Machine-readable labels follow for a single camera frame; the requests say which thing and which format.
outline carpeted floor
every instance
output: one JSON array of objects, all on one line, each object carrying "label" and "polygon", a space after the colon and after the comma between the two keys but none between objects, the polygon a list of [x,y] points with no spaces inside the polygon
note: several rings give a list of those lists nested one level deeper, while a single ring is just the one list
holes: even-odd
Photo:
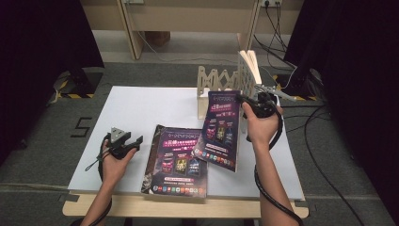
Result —
[{"label": "carpeted floor", "polygon": [[[0,225],[69,225],[74,219],[62,214],[62,195],[85,149],[112,86],[195,87],[194,64],[106,63],[93,98],[61,98],[49,105],[26,138],[27,148],[13,151],[0,168]],[[205,66],[207,71],[236,70],[233,66]],[[271,78],[261,71],[263,81]],[[311,214],[306,225],[359,225],[354,214],[316,168],[311,156],[330,182],[346,197],[366,225],[394,225],[366,174],[340,137],[328,107],[304,124],[321,101],[281,100],[285,126],[296,169]],[[85,130],[75,129],[80,126]],[[109,225],[123,225],[123,218],[109,218]]]}]

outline magazine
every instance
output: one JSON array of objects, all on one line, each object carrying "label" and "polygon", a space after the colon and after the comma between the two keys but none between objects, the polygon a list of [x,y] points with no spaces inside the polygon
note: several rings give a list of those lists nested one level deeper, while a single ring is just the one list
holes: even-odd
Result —
[{"label": "magazine", "polygon": [[141,192],[205,198],[208,165],[191,155],[199,137],[200,129],[157,125]]},{"label": "magazine", "polygon": [[239,90],[209,91],[208,111],[193,155],[228,170],[237,170]]}]

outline book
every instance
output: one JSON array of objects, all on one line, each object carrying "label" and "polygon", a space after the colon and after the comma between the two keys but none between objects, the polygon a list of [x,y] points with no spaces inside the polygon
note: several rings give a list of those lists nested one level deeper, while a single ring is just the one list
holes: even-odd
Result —
[{"label": "book", "polygon": [[208,165],[191,155],[200,129],[157,125],[141,192],[206,198]]},{"label": "book", "polygon": [[254,98],[256,94],[255,86],[262,84],[261,74],[259,73],[258,59],[255,51],[240,51],[238,54],[238,74],[239,81],[236,89],[242,90],[243,94]]},{"label": "book", "polygon": [[222,168],[237,170],[239,90],[209,91],[208,110],[193,155]]}]

